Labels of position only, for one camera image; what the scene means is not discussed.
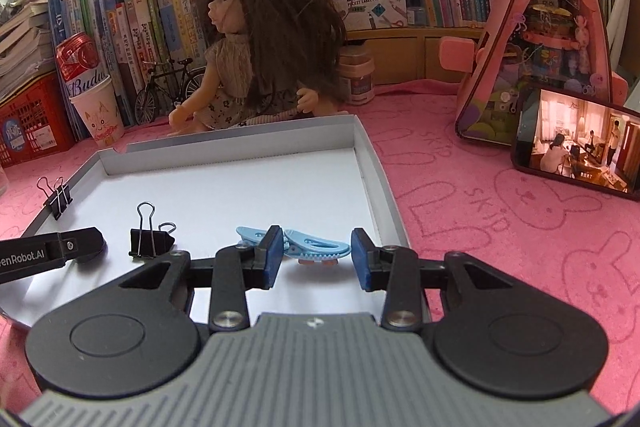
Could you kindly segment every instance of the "phone screen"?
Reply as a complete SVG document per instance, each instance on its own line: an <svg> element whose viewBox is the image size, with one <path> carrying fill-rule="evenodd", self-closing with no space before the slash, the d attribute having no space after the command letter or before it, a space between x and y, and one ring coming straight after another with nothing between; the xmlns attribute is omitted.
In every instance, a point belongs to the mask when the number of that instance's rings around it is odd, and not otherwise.
<svg viewBox="0 0 640 427"><path fill-rule="evenodd" d="M516 165L634 194L640 189L640 118L531 87L521 100Z"/></svg>

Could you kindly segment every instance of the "light blue hair clip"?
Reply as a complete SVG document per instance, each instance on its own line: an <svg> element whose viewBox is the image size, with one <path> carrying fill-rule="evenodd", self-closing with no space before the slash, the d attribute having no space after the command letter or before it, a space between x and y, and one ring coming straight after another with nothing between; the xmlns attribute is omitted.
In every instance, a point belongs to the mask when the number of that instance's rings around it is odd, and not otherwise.
<svg viewBox="0 0 640 427"><path fill-rule="evenodd" d="M238 227L241 243L258 245L266 230ZM314 237L298 230L284 230L284 255L297 259L300 264L337 264L340 257L351 253L351 246L339 241Z"/></svg>

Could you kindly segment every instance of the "pink table surface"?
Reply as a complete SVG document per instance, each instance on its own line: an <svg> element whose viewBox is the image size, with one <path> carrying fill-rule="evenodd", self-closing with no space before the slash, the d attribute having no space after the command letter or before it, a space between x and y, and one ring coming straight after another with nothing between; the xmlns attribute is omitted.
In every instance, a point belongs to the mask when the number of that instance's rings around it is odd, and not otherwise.
<svg viewBox="0 0 640 427"><path fill-rule="evenodd" d="M385 168L412 247L441 259L462 250L581 308L604 326L610 350L593 395L611 412L640 401L640 207L511 167L509 152L470 144L453 130L456 86L421 80L381 89L355 108ZM138 129L118 143L164 136ZM42 205L39 176L68 178L95 145L7 169L0 239L18 237ZM430 294L434 318L442 316ZM38 396L24 334L0 322L0 407Z"/></svg>

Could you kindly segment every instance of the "black circular disc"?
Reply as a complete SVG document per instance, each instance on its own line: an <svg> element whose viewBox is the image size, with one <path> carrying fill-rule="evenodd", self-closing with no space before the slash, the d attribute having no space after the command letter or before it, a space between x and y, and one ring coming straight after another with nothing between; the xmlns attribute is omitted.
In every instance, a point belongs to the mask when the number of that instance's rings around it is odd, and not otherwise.
<svg viewBox="0 0 640 427"><path fill-rule="evenodd" d="M478 302L447 314L434 332L442 363L466 383L506 398L588 389L607 358L604 330L589 315L535 293L529 300L509 290L483 291Z"/></svg>
<svg viewBox="0 0 640 427"><path fill-rule="evenodd" d="M25 343L42 388L89 399L154 389L180 374L199 348L191 319L142 289L62 306L36 322Z"/></svg>

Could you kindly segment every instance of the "doll face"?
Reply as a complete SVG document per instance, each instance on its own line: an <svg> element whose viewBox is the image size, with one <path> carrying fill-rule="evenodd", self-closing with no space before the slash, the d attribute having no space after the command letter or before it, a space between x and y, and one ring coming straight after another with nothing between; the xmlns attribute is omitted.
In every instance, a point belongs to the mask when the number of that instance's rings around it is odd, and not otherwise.
<svg viewBox="0 0 640 427"><path fill-rule="evenodd" d="M246 29L240 0L211 0L209 18L220 33L243 33Z"/></svg>

